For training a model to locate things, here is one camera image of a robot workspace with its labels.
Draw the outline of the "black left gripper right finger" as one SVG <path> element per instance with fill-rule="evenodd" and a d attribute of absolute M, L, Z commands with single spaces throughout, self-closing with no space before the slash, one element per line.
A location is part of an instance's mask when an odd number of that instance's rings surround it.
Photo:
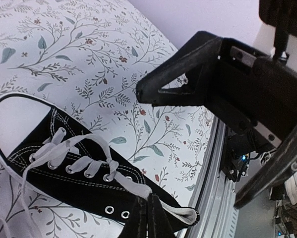
<path fill-rule="evenodd" d="M 148 197 L 148 237 L 175 238 L 159 197 L 152 193 Z"/>

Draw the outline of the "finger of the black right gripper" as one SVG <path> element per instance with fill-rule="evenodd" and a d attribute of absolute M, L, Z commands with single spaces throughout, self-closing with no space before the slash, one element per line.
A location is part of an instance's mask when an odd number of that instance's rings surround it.
<path fill-rule="evenodd" d="M 223 38 L 195 33 L 172 57 L 136 85 L 139 103 L 159 106 L 202 106 L 213 78 Z"/>

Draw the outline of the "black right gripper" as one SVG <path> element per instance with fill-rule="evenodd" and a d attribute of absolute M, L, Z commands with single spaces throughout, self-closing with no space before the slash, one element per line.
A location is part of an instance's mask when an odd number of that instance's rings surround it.
<path fill-rule="evenodd" d="M 297 162 L 297 73 L 232 38 L 224 38 L 205 107 L 235 133 L 251 130 L 256 149 L 275 147 L 273 157 L 238 191 L 242 208 L 265 189 L 285 182 Z"/>

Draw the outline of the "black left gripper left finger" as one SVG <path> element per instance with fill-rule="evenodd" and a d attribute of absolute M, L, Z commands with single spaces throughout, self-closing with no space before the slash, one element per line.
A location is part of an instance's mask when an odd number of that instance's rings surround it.
<path fill-rule="evenodd" d="M 137 197 L 130 217 L 118 238 L 145 238 L 147 235 L 147 201 Z"/>

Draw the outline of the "black white canvas sneaker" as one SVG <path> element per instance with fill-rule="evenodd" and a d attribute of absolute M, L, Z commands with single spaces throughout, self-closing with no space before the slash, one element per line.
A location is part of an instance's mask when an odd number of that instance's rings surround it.
<path fill-rule="evenodd" d="M 57 106 L 24 93 L 0 96 L 0 163 L 20 184 L 31 236 L 41 233 L 25 202 L 31 189 L 125 226 L 137 197 L 159 197 L 174 231 L 195 226 L 195 208 L 182 207 L 112 149 L 98 134 Z"/>

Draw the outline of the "floral patterned table mat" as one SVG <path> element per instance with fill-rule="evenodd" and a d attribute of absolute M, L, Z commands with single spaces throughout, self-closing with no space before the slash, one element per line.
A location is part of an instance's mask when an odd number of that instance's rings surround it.
<path fill-rule="evenodd" d="M 126 0 L 0 0 L 0 96 L 57 105 L 188 206 L 213 115 L 140 105 L 134 94 L 175 52 Z"/>

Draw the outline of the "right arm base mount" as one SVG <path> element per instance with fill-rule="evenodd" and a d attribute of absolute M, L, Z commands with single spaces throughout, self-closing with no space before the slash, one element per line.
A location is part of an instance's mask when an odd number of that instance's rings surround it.
<path fill-rule="evenodd" d="M 247 174 L 249 163 L 275 147 L 254 130 L 237 134 L 231 128 L 225 132 L 220 170 L 233 182 Z"/>

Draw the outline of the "front aluminium rail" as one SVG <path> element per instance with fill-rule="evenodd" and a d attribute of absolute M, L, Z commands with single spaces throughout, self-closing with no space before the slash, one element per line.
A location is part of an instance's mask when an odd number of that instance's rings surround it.
<path fill-rule="evenodd" d="M 220 170 L 226 125 L 214 118 L 203 165 L 189 201 L 200 214 L 193 227 L 178 232 L 178 238 L 233 238 L 238 210 L 233 208 L 235 183 Z"/>

